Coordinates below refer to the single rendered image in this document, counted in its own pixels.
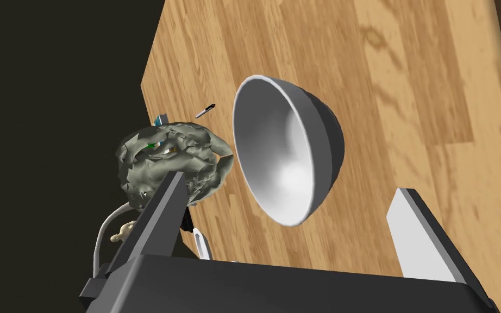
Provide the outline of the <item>black and silver pen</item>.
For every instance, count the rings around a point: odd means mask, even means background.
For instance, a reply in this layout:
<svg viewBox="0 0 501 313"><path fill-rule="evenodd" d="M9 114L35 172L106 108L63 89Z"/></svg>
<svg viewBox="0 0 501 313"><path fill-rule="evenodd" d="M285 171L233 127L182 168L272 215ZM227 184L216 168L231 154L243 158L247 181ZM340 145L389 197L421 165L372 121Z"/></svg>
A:
<svg viewBox="0 0 501 313"><path fill-rule="evenodd" d="M209 112L210 110L212 110L214 107L216 107L216 105L214 103L210 104L209 106L207 106L205 109L203 109L201 112L199 112L195 118L200 118L201 116L203 116L204 114L206 114L207 112Z"/></svg>

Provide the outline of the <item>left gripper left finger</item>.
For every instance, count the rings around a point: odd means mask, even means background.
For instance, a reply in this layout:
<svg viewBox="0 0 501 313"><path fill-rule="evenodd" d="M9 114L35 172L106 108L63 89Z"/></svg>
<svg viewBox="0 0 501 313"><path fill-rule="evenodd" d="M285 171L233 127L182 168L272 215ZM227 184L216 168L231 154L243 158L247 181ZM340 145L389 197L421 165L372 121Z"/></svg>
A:
<svg viewBox="0 0 501 313"><path fill-rule="evenodd" d="M139 255L171 256L188 200L184 172L170 172L136 221L106 274Z"/></svg>

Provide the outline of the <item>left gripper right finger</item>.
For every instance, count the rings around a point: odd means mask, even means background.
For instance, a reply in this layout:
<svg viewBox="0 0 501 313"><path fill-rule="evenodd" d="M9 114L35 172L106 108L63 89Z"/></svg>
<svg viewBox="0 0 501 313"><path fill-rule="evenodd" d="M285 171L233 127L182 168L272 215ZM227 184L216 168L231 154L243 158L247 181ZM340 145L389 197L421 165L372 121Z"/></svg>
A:
<svg viewBox="0 0 501 313"><path fill-rule="evenodd" d="M414 189L396 190L386 219L405 277L480 284Z"/></svg>

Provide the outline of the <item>grey-green crumpled cloth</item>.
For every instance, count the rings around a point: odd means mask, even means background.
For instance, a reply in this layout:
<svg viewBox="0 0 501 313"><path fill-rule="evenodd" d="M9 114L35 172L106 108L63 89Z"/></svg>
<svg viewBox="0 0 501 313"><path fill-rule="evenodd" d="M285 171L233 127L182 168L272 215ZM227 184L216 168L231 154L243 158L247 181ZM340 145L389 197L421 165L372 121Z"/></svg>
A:
<svg viewBox="0 0 501 313"><path fill-rule="evenodd" d="M122 140L116 157L121 189L139 212L172 171L185 173L187 205L196 205L220 189L235 159L223 139L191 122L134 132Z"/></svg>

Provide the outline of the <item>wooden table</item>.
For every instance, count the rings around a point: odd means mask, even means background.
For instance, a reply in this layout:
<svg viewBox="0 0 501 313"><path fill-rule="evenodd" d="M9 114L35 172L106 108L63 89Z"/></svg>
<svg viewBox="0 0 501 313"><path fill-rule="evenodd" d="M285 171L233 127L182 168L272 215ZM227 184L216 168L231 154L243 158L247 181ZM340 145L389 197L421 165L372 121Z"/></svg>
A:
<svg viewBox="0 0 501 313"><path fill-rule="evenodd" d="M166 0L141 83L151 119L197 122L232 145L234 96L253 74L328 105L345 159L322 206L294 228L261 211L234 165L192 209L215 259L399 276L386 214L408 187L501 310L494 0Z"/></svg>

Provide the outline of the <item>white utensil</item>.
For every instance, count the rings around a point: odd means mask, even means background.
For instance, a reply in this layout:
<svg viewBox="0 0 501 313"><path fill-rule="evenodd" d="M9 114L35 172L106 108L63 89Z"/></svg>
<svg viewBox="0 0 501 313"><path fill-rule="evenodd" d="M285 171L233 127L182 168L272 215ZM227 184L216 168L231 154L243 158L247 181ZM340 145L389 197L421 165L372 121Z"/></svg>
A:
<svg viewBox="0 0 501 313"><path fill-rule="evenodd" d="M204 234L202 234L197 228L194 228L193 236L195 238L199 258L202 260L212 260L212 252Z"/></svg>

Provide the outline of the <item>grey bowl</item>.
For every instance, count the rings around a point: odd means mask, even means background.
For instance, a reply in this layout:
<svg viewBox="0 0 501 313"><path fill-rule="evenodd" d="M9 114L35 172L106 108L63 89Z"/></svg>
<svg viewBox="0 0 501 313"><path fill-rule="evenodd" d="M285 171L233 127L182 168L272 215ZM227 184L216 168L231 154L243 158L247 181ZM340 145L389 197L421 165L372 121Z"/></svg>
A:
<svg viewBox="0 0 501 313"><path fill-rule="evenodd" d="M345 155L332 110L293 83L258 74L235 95L233 137L252 195L285 227L302 224L323 203Z"/></svg>

